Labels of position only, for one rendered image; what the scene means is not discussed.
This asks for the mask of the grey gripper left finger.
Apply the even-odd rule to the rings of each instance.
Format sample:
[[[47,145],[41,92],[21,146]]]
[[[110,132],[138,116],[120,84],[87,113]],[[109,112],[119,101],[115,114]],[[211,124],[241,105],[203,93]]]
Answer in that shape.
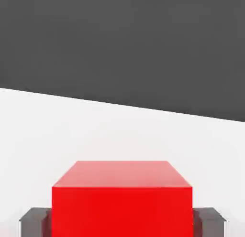
[[[51,208],[30,208],[19,219],[19,237],[51,237]]]

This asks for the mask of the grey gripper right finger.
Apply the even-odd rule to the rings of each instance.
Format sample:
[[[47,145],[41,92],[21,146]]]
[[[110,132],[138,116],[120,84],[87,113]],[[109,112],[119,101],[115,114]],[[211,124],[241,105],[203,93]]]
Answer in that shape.
[[[228,221],[213,207],[193,208],[193,237],[228,237]]]

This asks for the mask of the small red cube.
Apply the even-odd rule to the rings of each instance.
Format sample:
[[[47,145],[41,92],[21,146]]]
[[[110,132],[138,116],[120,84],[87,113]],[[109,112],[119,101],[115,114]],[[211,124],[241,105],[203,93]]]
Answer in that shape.
[[[192,186],[167,161],[78,161],[51,213],[52,237],[193,237]]]

